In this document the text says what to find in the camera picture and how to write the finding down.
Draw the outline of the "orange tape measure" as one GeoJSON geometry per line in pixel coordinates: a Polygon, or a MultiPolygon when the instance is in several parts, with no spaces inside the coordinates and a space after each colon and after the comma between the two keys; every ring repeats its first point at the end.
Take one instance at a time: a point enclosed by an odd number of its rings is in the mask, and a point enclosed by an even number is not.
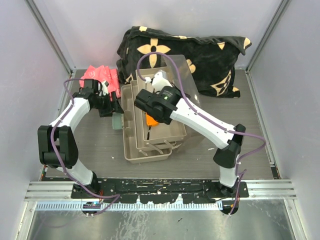
{"type": "Polygon", "coordinates": [[[160,124],[159,122],[154,120],[154,118],[151,117],[150,115],[148,115],[147,113],[145,114],[145,121],[146,121],[146,125],[148,127],[156,127],[160,124]]]}

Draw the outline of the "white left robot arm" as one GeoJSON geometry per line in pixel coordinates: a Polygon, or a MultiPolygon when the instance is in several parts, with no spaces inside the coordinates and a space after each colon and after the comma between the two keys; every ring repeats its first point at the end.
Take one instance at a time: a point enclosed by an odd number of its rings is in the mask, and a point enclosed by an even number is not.
{"type": "Polygon", "coordinates": [[[88,198],[99,195],[100,185],[97,175],[79,159],[74,131],[92,109],[97,110],[101,118],[124,113],[116,92],[110,90],[109,85],[106,80],[84,79],[77,92],[69,93],[69,104],[57,119],[37,130],[40,163],[63,172],[82,187],[88,198]]]}

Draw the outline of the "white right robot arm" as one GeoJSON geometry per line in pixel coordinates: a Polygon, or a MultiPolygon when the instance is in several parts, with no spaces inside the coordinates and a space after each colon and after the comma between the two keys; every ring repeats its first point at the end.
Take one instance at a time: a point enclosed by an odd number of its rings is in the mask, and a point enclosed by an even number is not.
{"type": "Polygon", "coordinates": [[[231,197],[237,191],[240,178],[237,175],[237,160],[241,152],[244,133],[242,124],[236,126],[222,122],[193,104],[178,88],[165,86],[160,92],[152,93],[142,89],[135,97],[134,105],[159,123],[169,125],[180,122],[210,140],[217,151],[213,161],[219,165],[219,191],[231,197]]]}

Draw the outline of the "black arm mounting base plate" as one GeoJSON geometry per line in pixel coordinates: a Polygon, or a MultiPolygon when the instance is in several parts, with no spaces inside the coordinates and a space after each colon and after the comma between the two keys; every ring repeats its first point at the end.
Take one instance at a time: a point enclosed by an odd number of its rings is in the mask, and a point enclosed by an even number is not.
{"type": "Polygon", "coordinates": [[[117,202],[122,204],[173,204],[179,197],[183,204],[207,204],[234,198],[237,190],[227,192],[211,179],[101,178],[99,186],[104,196],[119,194],[117,202]]]}

